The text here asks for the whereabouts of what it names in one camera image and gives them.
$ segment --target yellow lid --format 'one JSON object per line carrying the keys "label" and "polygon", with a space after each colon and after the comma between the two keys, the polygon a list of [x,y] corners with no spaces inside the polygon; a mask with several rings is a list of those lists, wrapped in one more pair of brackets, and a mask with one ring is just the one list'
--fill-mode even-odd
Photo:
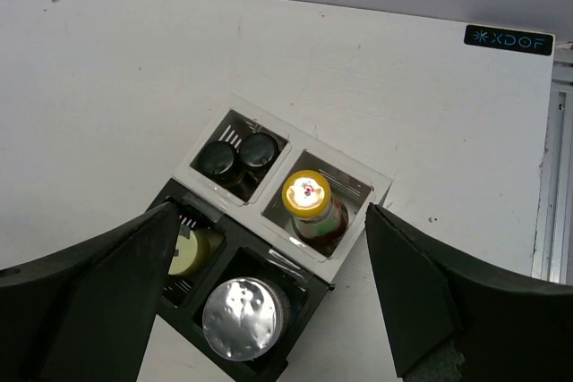
{"label": "yellow lid", "polygon": [[291,174],[283,185],[283,204],[294,216],[314,218],[330,203],[330,185],[326,178],[313,170]]}
{"label": "yellow lid", "polygon": [[180,225],[169,275],[184,276],[202,269],[209,261],[210,252],[206,231],[193,231],[187,225]]}

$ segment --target black cap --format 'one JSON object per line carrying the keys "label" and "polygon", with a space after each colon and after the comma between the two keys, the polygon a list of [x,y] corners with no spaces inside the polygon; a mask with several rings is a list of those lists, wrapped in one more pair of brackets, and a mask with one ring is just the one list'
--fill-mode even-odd
{"label": "black cap", "polygon": [[215,141],[203,147],[197,158],[197,170],[220,185],[233,183],[244,168],[235,147]]}
{"label": "black cap", "polygon": [[278,157],[278,143],[267,133],[254,133],[245,138],[239,148],[239,156],[247,169],[269,169]]}

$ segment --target table surface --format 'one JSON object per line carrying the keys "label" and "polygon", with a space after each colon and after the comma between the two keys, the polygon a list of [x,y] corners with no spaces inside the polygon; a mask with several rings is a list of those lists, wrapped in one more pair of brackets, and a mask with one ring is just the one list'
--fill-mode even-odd
{"label": "table surface", "polygon": [[[465,24],[280,0],[0,0],[0,268],[140,214],[229,94],[394,183],[385,207],[529,274],[552,58]],[[361,238],[281,380],[396,378]],[[140,381],[229,380],[160,318]]]}

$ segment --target white tray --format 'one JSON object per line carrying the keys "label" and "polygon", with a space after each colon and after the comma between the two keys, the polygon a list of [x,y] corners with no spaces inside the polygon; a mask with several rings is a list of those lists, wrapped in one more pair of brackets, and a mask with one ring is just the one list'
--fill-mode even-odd
{"label": "white tray", "polygon": [[[192,166],[205,144],[225,140],[238,148],[252,132],[272,134],[282,151],[255,193],[245,202]],[[321,172],[348,208],[348,228],[330,257],[296,238],[280,198],[286,178],[303,169]],[[363,232],[368,204],[382,203],[391,185],[391,180],[383,174],[237,97],[231,98],[200,136],[173,177],[328,283]]]}

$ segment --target dark container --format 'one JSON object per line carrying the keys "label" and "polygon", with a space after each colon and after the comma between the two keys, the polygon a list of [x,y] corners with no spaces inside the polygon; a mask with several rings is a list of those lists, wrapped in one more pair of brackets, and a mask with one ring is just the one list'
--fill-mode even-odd
{"label": "dark container", "polygon": [[239,148],[241,161],[257,183],[262,182],[279,154],[277,140],[263,132],[249,135]]}
{"label": "dark container", "polygon": [[[151,204],[173,201],[196,228],[210,228],[225,239],[194,279],[171,277],[158,314],[171,327],[236,381],[273,382],[288,365],[287,356],[332,285],[288,259],[230,216],[213,208],[175,180],[169,180]],[[277,287],[288,298],[290,318],[274,346],[251,361],[230,361],[214,352],[203,332],[202,317],[211,293],[238,277],[254,277]]]}
{"label": "dark container", "polygon": [[211,349],[230,361],[256,360],[285,333],[290,301],[275,284],[236,277],[219,285],[203,309],[203,334]]}
{"label": "dark container", "polygon": [[197,170],[243,201],[256,188],[235,147],[228,142],[218,140],[205,145],[197,158]]}

